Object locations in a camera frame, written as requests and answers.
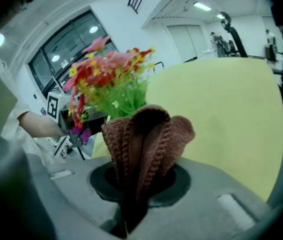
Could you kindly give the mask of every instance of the red flower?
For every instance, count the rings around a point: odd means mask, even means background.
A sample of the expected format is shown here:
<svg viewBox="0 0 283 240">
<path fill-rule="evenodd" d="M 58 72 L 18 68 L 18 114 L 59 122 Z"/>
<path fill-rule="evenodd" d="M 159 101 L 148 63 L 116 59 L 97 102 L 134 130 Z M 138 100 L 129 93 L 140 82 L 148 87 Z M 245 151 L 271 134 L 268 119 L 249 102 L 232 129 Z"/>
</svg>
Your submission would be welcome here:
<svg viewBox="0 0 283 240">
<path fill-rule="evenodd" d="M 126 73 L 131 66 L 132 66 L 132 62 L 128 61 L 128 63 L 123 68 L 123 72 Z"/>
<path fill-rule="evenodd" d="M 91 68 L 81 68 L 76 75 L 71 77 L 62 88 L 65 92 L 77 85 L 81 79 L 87 78 L 91 74 Z"/>
<path fill-rule="evenodd" d="M 78 106 L 77 106 L 77 113 L 80 115 L 84 111 L 84 105 L 85 105 L 85 95 L 82 94 L 79 97 Z"/>
<path fill-rule="evenodd" d="M 81 121 L 75 122 L 75 127 L 79 130 L 83 129 L 84 125 L 81 123 Z"/>
<path fill-rule="evenodd" d="M 146 51 L 141 51 L 139 54 L 142 56 L 142 57 L 145 57 L 147 54 L 150 54 L 153 50 L 152 49 L 148 49 Z"/>
<path fill-rule="evenodd" d="M 78 89 L 77 89 L 76 86 L 74 86 L 72 88 L 71 96 L 70 96 L 70 99 L 69 99 L 69 109 L 70 110 L 74 109 L 74 106 L 75 106 L 75 96 L 77 95 L 77 92 L 78 92 Z"/>
</svg>

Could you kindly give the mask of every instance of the yellow flower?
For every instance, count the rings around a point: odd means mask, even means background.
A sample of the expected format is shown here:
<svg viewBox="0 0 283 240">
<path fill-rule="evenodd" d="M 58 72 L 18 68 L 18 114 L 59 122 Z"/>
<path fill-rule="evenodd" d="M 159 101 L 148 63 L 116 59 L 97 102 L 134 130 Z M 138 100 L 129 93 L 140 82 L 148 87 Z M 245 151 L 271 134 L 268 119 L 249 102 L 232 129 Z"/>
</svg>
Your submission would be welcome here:
<svg viewBox="0 0 283 240">
<path fill-rule="evenodd" d="M 80 83 L 82 86 L 85 86 L 85 85 L 86 85 L 86 82 L 85 82 L 84 79 L 81 79 L 81 80 L 79 81 L 79 83 Z"/>
<path fill-rule="evenodd" d="M 96 68 L 97 61 L 96 61 L 96 60 L 92 60 L 92 61 L 90 62 L 90 65 L 92 65 L 94 68 Z"/>
<path fill-rule="evenodd" d="M 93 71 L 93 76 L 95 77 L 95 76 L 97 76 L 98 74 L 99 74 L 99 72 L 100 72 L 100 70 L 99 69 L 95 69 L 94 71 Z"/>
<path fill-rule="evenodd" d="M 69 110 L 68 110 L 68 116 L 69 116 L 69 117 L 70 117 L 73 113 L 74 113 L 74 110 L 72 110 L 72 109 L 69 109 Z"/>
<path fill-rule="evenodd" d="M 94 52 L 85 55 L 85 58 L 92 59 L 94 57 Z"/>
<path fill-rule="evenodd" d="M 115 73 L 116 73 L 116 76 L 119 76 L 121 74 L 121 71 L 119 70 L 119 68 L 115 69 Z"/>
<path fill-rule="evenodd" d="M 136 59 L 136 63 L 138 63 L 138 62 L 143 63 L 144 60 L 145 60 L 145 59 L 144 59 L 140 54 L 138 54 L 137 59 Z"/>
<path fill-rule="evenodd" d="M 77 68 L 75 66 L 71 67 L 69 70 L 69 77 L 73 77 L 77 74 Z"/>
</svg>

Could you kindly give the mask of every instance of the flower bouquet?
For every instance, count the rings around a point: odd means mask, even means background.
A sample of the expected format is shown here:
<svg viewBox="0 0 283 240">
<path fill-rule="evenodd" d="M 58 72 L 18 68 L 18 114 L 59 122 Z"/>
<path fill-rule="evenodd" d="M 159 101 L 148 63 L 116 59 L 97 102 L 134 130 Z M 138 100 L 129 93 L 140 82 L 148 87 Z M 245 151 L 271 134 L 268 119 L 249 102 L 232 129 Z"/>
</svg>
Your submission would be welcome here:
<svg viewBox="0 0 283 240">
<path fill-rule="evenodd" d="M 72 116 L 79 131 L 92 111 L 115 119 L 131 116 L 146 104 L 148 81 L 141 74 L 154 68 L 150 60 L 155 50 L 134 48 L 125 53 L 111 51 L 104 55 L 109 39 L 110 36 L 99 37 L 82 51 L 87 53 L 86 59 L 72 65 L 70 79 L 63 87 L 64 91 L 72 89 L 68 116 Z"/>
</svg>

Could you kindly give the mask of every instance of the wall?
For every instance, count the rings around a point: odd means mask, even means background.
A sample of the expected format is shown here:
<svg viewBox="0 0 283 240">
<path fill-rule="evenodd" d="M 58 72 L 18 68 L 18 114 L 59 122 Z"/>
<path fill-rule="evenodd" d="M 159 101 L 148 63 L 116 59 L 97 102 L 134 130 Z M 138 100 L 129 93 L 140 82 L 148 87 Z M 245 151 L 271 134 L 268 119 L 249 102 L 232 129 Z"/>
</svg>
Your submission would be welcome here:
<svg viewBox="0 0 283 240">
<path fill-rule="evenodd" d="M 142 28 L 144 18 L 127 6 L 128 0 L 97 0 L 90 4 L 117 49 L 125 52 L 138 47 L 155 47 L 154 61 L 162 61 L 165 68 L 180 63 L 180 58 L 163 23 L 150 23 Z"/>
<path fill-rule="evenodd" d="M 200 26 L 169 25 L 167 28 L 182 62 L 191 60 L 194 57 L 199 59 L 204 56 L 203 52 L 208 46 Z"/>
<path fill-rule="evenodd" d="M 47 101 L 38 88 L 28 65 L 24 64 L 19 69 L 18 73 L 13 75 L 13 79 L 19 90 L 19 97 L 23 102 L 29 105 L 31 111 L 41 115 L 42 108 L 47 110 Z"/>
<path fill-rule="evenodd" d="M 275 21 L 273 17 L 263 16 L 262 21 L 265 29 L 272 32 L 276 37 L 276 44 L 279 53 L 283 52 L 283 35 L 280 29 L 275 25 Z"/>
<path fill-rule="evenodd" d="M 265 57 L 264 46 L 267 44 L 267 38 L 262 16 L 234 17 L 231 19 L 231 26 L 237 30 L 248 55 Z M 221 35 L 226 41 L 233 40 L 232 35 L 224 30 L 219 21 L 206 24 L 206 29 L 208 33 Z"/>
<path fill-rule="evenodd" d="M 89 9 L 94 12 L 107 33 L 111 35 L 113 43 L 120 52 L 125 52 L 134 47 L 142 50 L 155 47 L 156 53 L 153 57 L 155 63 L 162 61 L 165 68 L 181 63 L 175 44 L 165 24 L 152 22 L 147 24 L 147 27 L 142 28 L 147 20 L 143 10 L 149 11 L 148 7 L 153 8 L 158 2 L 159 0 L 146 0 L 141 5 L 140 13 L 136 14 L 131 7 L 127 6 L 128 0 L 89 0 L 86 3 L 76 3 L 65 8 L 63 18 L 52 20 L 45 28 L 41 29 L 43 26 L 39 25 L 35 30 L 36 33 L 30 34 L 30 40 L 16 56 L 16 60 L 13 63 L 16 68 L 16 70 L 13 70 L 13 77 L 24 101 L 36 113 L 39 113 L 42 107 L 46 108 L 45 98 L 35 83 L 33 75 L 28 68 L 28 63 L 40 46 L 55 31 L 70 19 Z M 161 70 L 160 66 L 156 67 L 156 72 Z M 38 99 L 34 99 L 33 95 L 35 93 L 37 93 Z"/>
</svg>

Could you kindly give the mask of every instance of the yellow board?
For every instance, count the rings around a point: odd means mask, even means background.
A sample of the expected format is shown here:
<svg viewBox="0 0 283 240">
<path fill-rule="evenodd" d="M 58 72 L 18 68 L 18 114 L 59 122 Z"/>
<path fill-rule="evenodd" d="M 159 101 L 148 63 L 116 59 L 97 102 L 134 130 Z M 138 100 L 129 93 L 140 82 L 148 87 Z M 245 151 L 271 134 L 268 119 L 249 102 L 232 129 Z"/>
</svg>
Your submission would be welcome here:
<svg viewBox="0 0 283 240">
<path fill-rule="evenodd" d="M 283 105 L 272 70 L 261 59 L 200 59 L 149 80 L 147 103 L 192 122 L 183 157 L 215 166 L 264 201 L 283 157 Z M 109 155 L 101 133 L 93 158 Z"/>
</svg>

